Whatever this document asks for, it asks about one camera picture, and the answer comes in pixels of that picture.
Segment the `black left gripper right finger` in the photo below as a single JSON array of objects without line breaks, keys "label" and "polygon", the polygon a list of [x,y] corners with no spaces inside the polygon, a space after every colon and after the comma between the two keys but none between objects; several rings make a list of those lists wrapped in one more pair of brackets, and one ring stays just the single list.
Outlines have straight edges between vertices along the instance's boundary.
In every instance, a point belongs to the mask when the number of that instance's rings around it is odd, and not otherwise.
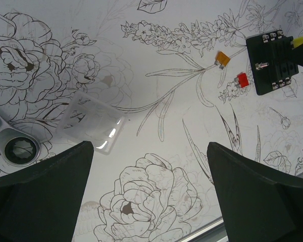
[{"label": "black left gripper right finger", "polygon": [[207,157],[229,241],[303,241],[303,178],[216,142]]}]

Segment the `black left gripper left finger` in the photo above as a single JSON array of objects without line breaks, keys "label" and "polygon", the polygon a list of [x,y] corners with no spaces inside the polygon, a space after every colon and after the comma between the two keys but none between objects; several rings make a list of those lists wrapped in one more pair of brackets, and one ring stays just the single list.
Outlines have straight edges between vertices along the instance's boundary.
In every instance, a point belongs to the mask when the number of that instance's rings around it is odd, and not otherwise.
[{"label": "black left gripper left finger", "polygon": [[0,177],[0,241],[71,241],[93,154],[84,141]]}]

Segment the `yellow blade fuse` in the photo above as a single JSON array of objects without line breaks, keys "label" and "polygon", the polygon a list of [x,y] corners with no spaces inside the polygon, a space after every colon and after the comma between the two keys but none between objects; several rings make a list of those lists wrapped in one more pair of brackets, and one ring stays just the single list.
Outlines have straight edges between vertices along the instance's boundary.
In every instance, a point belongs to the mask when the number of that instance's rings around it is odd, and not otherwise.
[{"label": "yellow blade fuse", "polygon": [[297,48],[303,44],[303,36],[293,39],[293,47]]}]

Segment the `black fuse box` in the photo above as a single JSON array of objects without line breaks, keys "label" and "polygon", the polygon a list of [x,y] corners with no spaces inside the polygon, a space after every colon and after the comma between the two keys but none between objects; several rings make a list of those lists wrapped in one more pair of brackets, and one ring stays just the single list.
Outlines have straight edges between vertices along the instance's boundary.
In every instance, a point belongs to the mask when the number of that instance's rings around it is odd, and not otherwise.
[{"label": "black fuse box", "polygon": [[259,96],[289,86],[292,76],[299,73],[298,65],[290,60],[293,37],[286,37],[281,29],[248,37],[246,47]]}]

